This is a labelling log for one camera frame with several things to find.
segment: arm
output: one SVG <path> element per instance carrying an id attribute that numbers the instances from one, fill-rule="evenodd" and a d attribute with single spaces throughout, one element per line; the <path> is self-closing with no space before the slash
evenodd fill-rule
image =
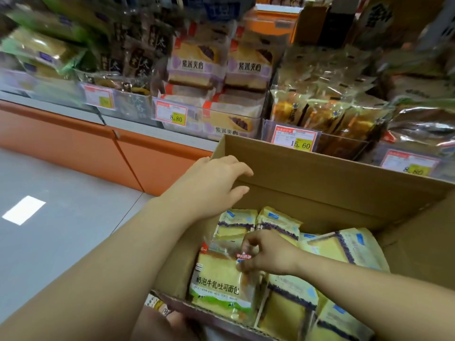
<path id="1" fill-rule="evenodd" d="M 408 277 L 339 262 L 305 252 L 278 233 L 245 236 L 244 249 L 259 254 L 239 269 L 297 276 L 388 340 L 455 340 L 455 292 Z"/>
<path id="2" fill-rule="evenodd" d="M 0 340 L 128 340 L 155 277 L 183 232 L 248 192 L 253 175 L 232 156 L 198 160 L 161 197 L 94 248 L 0 326 Z"/>

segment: clear plastic bin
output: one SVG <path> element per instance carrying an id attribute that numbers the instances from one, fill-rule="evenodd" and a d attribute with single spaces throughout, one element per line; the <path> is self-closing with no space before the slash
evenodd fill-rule
<path id="1" fill-rule="evenodd" d="M 80 83 L 84 102 L 98 108 L 105 116 L 161 127 L 153 119 L 151 97 L 87 83 Z"/>
<path id="2" fill-rule="evenodd" d="M 85 98 L 79 83 L 75 80 L 34 77 L 36 84 L 29 93 L 33 99 L 44 102 L 92 110 L 86 105 Z"/>
<path id="3" fill-rule="evenodd" d="M 261 140 L 347 160 L 355 160 L 368 144 L 271 120 L 264 120 Z"/>
<path id="4" fill-rule="evenodd" d="M 219 141 L 223 134 L 257 138 L 260 117 L 229 114 L 207 108 L 182 104 L 167 99 L 152 98 L 152 117 L 163 123 L 164 129 Z"/>
<path id="5" fill-rule="evenodd" d="M 28 93 L 34 90 L 35 85 L 36 79 L 26 72 L 0 68 L 0 89 L 3 91 L 28 96 Z"/>
<path id="6" fill-rule="evenodd" d="M 360 162 L 455 182 L 454 151 L 455 146 L 446 147 L 441 151 L 441 156 L 438 156 L 381 141 L 371 152 L 362 156 Z"/>

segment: orange panel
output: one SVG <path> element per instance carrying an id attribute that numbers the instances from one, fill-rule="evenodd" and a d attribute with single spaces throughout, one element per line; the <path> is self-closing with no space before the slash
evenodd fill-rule
<path id="1" fill-rule="evenodd" d="M 0 146 L 142 190 L 105 126 L 0 101 Z"/>
<path id="2" fill-rule="evenodd" d="M 199 158 L 211 152 L 115 129 L 118 144 L 147 194 L 165 192 Z"/>

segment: price tag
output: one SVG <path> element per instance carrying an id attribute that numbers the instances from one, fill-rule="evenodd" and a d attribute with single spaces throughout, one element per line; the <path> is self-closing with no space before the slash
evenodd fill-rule
<path id="1" fill-rule="evenodd" d="M 312 152 L 317 136 L 317 131 L 275 126 L 272 143 Z"/>
<path id="2" fill-rule="evenodd" d="M 101 108 L 115 109 L 114 97 L 110 89 L 98 86 L 84 85 L 87 104 Z"/>
<path id="3" fill-rule="evenodd" d="M 188 108 L 172 103 L 156 101 L 156 120 L 179 126 L 187 125 Z"/>
<path id="4" fill-rule="evenodd" d="M 429 176 L 440 160 L 389 149 L 381 167 L 412 175 Z"/>

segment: yellow price label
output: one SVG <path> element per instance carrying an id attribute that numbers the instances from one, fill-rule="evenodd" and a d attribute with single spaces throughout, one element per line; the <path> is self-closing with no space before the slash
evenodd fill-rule
<path id="1" fill-rule="evenodd" d="M 110 97 L 100 97 L 100 106 L 102 108 L 112 108 L 112 102 Z"/>
<path id="2" fill-rule="evenodd" d="M 418 176 L 428 176 L 429 173 L 431 172 L 431 169 L 432 169 L 431 167 L 411 164 L 409 165 L 407 170 L 405 169 L 405 172 Z"/>
<path id="3" fill-rule="evenodd" d="M 295 139 L 294 148 L 298 149 L 300 151 L 310 152 L 312 145 L 313 145 L 313 140 L 297 138 L 297 139 Z"/>
<path id="4" fill-rule="evenodd" d="M 187 124 L 187 116 L 184 114 L 179 114 L 178 112 L 172 113 L 172 123 L 177 125 L 186 126 Z"/>

